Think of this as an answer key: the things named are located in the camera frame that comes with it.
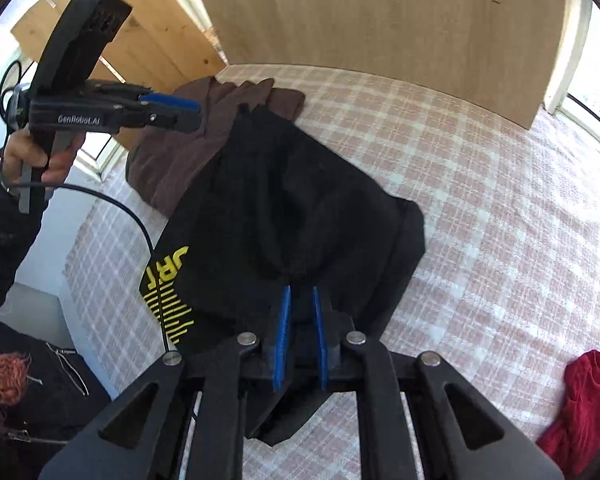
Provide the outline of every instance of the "checkered bedsheet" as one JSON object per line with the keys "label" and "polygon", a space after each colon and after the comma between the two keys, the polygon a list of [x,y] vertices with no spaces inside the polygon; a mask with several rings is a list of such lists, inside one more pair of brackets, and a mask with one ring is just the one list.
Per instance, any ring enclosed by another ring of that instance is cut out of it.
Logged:
{"label": "checkered bedsheet", "polygon": [[[391,349],[440,352],[526,435],[560,404],[568,361],[600,349],[600,145],[540,111],[530,131],[433,90],[303,66],[237,65],[219,79],[273,77],[307,95],[297,124],[392,194],[416,201],[426,248],[383,336]],[[166,220],[124,179],[104,192],[147,225]],[[161,353],[138,294],[148,259],[139,229],[96,202],[66,278],[90,343],[125,388]],[[247,479],[358,478],[355,398],[337,394],[289,441],[251,441]]]}

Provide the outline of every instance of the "black jacket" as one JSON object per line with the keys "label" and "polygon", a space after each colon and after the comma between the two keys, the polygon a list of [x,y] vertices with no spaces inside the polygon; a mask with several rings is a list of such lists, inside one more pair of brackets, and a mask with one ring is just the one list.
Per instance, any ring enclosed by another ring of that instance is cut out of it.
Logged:
{"label": "black jacket", "polygon": [[[0,184],[0,306],[41,220],[41,215],[21,214],[16,199]],[[30,380],[24,398],[6,410],[10,436],[0,440],[0,480],[37,478],[61,446],[23,441],[71,439],[103,409],[109,396],[75,351],[58,349],[0,322],[0,353],[8,352],[30,359]]]}

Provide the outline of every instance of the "black cable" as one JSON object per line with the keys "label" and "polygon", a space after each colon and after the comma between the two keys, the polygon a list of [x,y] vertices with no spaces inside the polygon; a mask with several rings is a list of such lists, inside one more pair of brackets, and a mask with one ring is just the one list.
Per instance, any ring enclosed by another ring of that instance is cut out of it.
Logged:
{"label": "black cable", "polygon": [[[83,186],[76,186],[75,184],[67,184],[67,183],[61,183],[61,182],[9,182],[5,179],[4,175],[2,174],[2,171],[0,171],[0,182],[2,183],[2,185],[4,187],[6,187],[7,189],[17,189],[17,188],[47,188],[47,187],[51,187],[54,189],[70,189],[72,191],[79,191],[81,193],[85,193],[91,196],[94,196],[96,198],[99,198],[101,200],[104,200],[105,202],[109,202],[110,204],[113,204],[114,206],[122,209],[122,211],[124,211],[126,214],[128,214],[134,222],[136,222],[136,224],[138,224],[138,227],[140,228],[140,230],[142,231],[142,234],[144,235],[144,240],[146,241],[146,245],[149,249],[149,254],[154,254],[154,245],[151,242],[151,237],[149,236],[149,232],[147,231],[146,227],[144,226],[144,224],[142,223],[141,219],[138,218],[138,216],[131,211],[131,209],[129,209],[126,205],[124,205],[122,202],[119,202],[118,200],[116,200],[115,198],[112,198],[108,195],[105,195],[102,192],[96,191],[94,189],[90,189],[88,187],[83,187]],[[160,276],[160,272],[156,269],[157,274],[156,276]],[[156,289],[157,289],[157,297],[158,297],[158,313],[160,314],[160,330],[162,332],[162,343],[164,344],[164,351],[168,352],[169,351],[169,343],[167,340],[167,333],[164,327],[164,313],[162,311],[162,298],[160,297],[160,280],[158,278],[156,278]]]}
{"label": "black cable", "polygon": [[[115,198],[112,198],[108,195],[105,195],[102,192],[96,191],[94,189],[90,189],[88,187],[77,186],[75,184],[67,184],[65,182],[10,182],[4,176],[4,172],[3,172],[4,150],[7,147],[7,142],[9,140],[9,136],[10,136],[10,126],[9,126],[9,123],[7,122],[7,115],[4,110],[4,97],[7,92],[13,91],[13,87],[8,87],[5,89],[3,89],[3,87],[4,87],[4,83],[7,79],[7,77],[9,76],[11,69],[13,69],[14,66],[18,66],[18,80],[16,83],[16,84],[18,84],[20,82],[20,80],[22,79],[22,63],[20,63],[19,60],[12,62],[7,67],[7,70],[5,71],[4,75],[2,76],[2,79],[0,80],[0,116],[2,117],[2,120],[4,121],[4,123],[7,125],[7,134],[4,137],[4,144],[2,145],[2,152],[0,154],[0,182],[1,182],[2,186],[5,189],[23,189],[23,188],[45,188],[46,189],[49,187],[53,188],[53,189],[69,189],[71,191],[79,191],[81,193],[85,193],[85,194],[94,196],[96,198],[104,200],[105,202],[113,204],[114,206],[122,209],[122,211],[124,211],[126,214],[128,214],[133,219],[133,221],[136,224],[138,224],[138,227],[140,228],[140,230],[142,231],[142,235],[144,236],[144,240],[146,241],[146,246],[149,249],[149,255],[154,254],[154,244],[151,242],[151,237],[149,236],[149,231],[146,230],[146,227],[142,223],[141,219],[139,219],[138,216],[133,211],[131,211],[131,209],[129,209],[126,205],[124,205],[122,202],[119,202]],[[160,271],[158,270],[157,262],[155,265],[155,271],[156,271],[155,287],[156,287],[157,300],[158,300],[157,301],[158,314],[160,315],[160,320],[158,323],[160,324],[160,331],[162,333],[162,344],[164,345],[164,351],[168,352],[169,351],[169,342],[167,340],[167,332],[166,332],[166,329],[164,326],[164,312],[162,310],[162,298],[161,298],[161,293],[160,293],[160,279],[159,279]]]}
{"label": "black cable", "polygon": [[582,101],[580,101],[577,97],[574,97],[571,94],[567,94],[567,97],[569,99],[571,99],[572,101],[574,101],[576,104],[580,105],[582,108],[584,108],[587,112],[589,112],[591,115],[593,115],[598,122],[600,123],[600,117],[598,116],[597,113],[595,113],[591,108],[589,108],[586,104],[584,104]]}
{"label": "black cable", "polygon": [[4,98],[6,97],[8,92],[13,92],[13,86],[4,88],[4,84],[6,83],[7,78],[9,77],[9,74],[11,73],[11,70],[13,69],[14,66],[18,67],[18,78],[16,80],[16,84],[18,84],[20,82],[20,80],[22,79],[22,63],[20,62],[19,59],[16,59],[15,61],[12,61],[11,63],[9,63],[7,70],[4,71],[4,75],[2,76],[2,79],[0,79],[0,117],[2,117],[2,120],[4,121],[5,124],[7,124],[7,126],[8,126],[7,112],[4,109]]}
{"label": "black cable", "polygon": [[31,62],[30,62],[28,65],[27,65],[26,69],[24,69],[24,71],[22,72],[22,77],[24,77],[24,76],[26,76],[26,75],[27,75],[27,72],[28,72],[28,71],[31,69],[31,67],[34,65],[34,63],[35,63],[35,61],[31,61]]}

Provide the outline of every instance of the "brown shirt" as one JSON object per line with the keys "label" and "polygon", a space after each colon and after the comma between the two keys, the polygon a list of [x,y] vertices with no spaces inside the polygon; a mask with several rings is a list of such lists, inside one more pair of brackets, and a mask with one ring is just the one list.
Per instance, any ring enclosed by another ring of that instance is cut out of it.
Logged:
{"label": "brown shirt", "polygon": [[126,160],[126,181],[145,202],[170,217],[193,177],[226,143],[239,105],[251,110],[266,105],[282,118],[298,118],[304,94],[273,84],[273,79],[265,79],[236,86],[205,77],[181,86],[173,95],[200,104],[202,126],[190,134],[145,127]]}

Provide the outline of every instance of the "clothing pile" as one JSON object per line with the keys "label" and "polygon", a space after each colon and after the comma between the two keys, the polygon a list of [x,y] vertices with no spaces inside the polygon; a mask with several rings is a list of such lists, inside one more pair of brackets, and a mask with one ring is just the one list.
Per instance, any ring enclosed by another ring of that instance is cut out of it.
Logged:
{"label": "clothing pile", "polygon": [[537,444],[570,480],[600,450],[600,352],[590,350],[569,363],[564,385],[562,409]]}
{"label": "clothing pile", "polygon": [[[127,161],[129,184],[170,218],[140,292],[156,315],[161,294],[185,354],[261,326],[287,286],[293,324],[312,319],[318,286],[357,330],[380,336],[424,254],[418,206],[296,127],[304,96],[272,85],[181,88],[202,105],[201,131],[149,127]],[[313,383],[292,384],[273,410],[250,396],[248,420],[271,413],[249,434],[280,442],[327,397]]]}

